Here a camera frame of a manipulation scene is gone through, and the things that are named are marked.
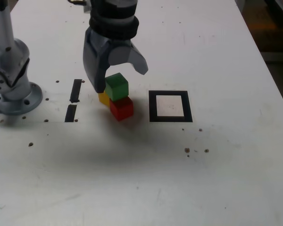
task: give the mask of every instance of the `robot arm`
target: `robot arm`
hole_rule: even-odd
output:
[[[87,76],[98,93],[105,90],[106,70],[111,65],[131,63],[145,74],[145,58],[131,42],[137,34],[137,0],[68,0],[75,5],[91,4],[90,27],[85,33],[83,63]]]

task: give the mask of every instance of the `red cube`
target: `red cube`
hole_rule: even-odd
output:
[[[129,97],[114,102],[110,99],[110,111],[118,121],[121,121],[133,115],[133,102]]]

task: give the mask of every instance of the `black square outline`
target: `black square outline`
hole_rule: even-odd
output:
[[[156,96],[181,96],[182,116],[157,116]],[[188,91],[149,90],[150,122],[193,122]]]

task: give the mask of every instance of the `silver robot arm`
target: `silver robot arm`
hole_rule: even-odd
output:
[[[8,0],[0,0],[0,113],[19,115],[42,101],[39,86],[27,78],[28,47],[15,39]]]

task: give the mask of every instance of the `black tape strip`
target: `black tape strip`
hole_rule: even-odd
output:
[[[82,79],[74,80],[74,84],[72,86],[72,91],[71,91],[70,100],[69,100],[71,103],[80,102],[79,95],[80,95],[80,90],[81,90],[81,84],[82,84]]]
[[[181,96],[184,117],[157,116],[156,96]],[[149,116],[150,122],[193,122],[188,92],[170,90],[149,90]]]
[[[68,105],[65,122],[74,122],[75,121],[75,111],[77,105]]]

